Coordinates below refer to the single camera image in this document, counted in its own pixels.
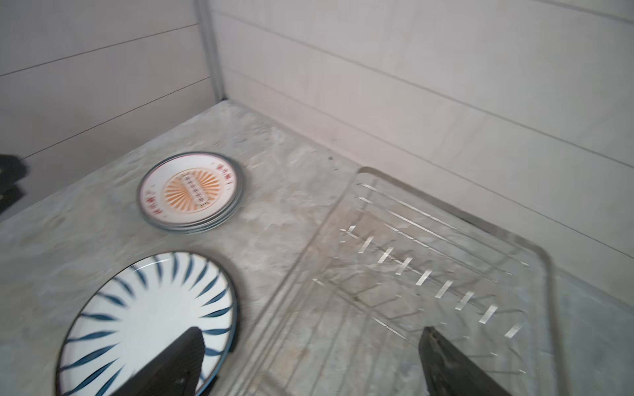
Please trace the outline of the white blue striped plate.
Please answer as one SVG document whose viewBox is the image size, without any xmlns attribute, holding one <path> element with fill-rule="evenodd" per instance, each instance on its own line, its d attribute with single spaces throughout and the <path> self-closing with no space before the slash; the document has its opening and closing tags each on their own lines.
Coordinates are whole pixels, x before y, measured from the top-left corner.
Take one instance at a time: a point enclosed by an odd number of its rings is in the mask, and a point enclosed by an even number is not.
<svg viewBox="0 0 634 396">
<path fill-rule="evenodd" d="M 237 338 L 239 300 L 218 262 L 186 251 L 121 270 L 82 307 L 56 368 L 58 395 L 112 395 L 188 328 L 204 340 L 196 394 L 211 391 Z"/>
</svg>

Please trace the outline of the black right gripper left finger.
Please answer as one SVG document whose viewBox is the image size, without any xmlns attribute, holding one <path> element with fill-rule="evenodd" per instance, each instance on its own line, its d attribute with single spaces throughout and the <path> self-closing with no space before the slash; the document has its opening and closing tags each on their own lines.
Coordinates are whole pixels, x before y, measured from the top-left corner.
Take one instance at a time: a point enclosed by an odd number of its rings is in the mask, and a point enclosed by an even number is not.
<svg viewBox="0 0 634 396">
<path fill-rule="evenodd" d="M 201 329 L 188 328 L 113 395 L 194 395 L 204 354 Z"/>
</svg>

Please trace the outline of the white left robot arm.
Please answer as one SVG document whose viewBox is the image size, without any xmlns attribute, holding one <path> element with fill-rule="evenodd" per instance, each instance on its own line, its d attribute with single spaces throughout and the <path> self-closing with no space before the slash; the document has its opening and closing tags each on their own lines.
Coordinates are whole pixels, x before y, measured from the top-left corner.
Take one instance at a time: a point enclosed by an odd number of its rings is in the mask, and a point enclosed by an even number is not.
<svg viewBox="0 0 634 396">
<path fill-rule="evenodd" d="M 29 170 L 17 156 L 1 154 L 0 158 L 0 214 L 3 214 L 25 196 L 18 183 L 28 175 Z"/>
</svg>

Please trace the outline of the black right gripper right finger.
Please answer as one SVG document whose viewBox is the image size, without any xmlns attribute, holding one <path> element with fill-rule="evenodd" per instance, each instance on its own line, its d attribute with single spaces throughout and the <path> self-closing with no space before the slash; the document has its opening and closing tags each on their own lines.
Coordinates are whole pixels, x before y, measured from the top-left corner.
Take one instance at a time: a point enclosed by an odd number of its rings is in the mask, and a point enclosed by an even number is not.
<svg viewBox="0 0 634 396">
<path fill-rule="evenodd" d="M 418 348 L 430 395 L 511 396 L 436 328 L 424 328 Z"/>
</svg>

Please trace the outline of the small sunburst plate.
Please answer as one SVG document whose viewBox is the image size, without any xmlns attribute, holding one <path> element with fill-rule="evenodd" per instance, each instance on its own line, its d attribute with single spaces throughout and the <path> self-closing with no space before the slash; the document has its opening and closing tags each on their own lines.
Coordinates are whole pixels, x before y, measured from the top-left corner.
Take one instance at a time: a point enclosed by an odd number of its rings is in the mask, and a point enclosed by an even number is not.
<svg viewBox="0 0 634 396">
<path fill-rule="evenodd" d="M 220 153 L 179 153 L 143 176 L 136 201 L 149 224 L 176 234 L 198 234 L 230 219 L 241 207 L 247 178 L 241 165 Z"/>
</svg>

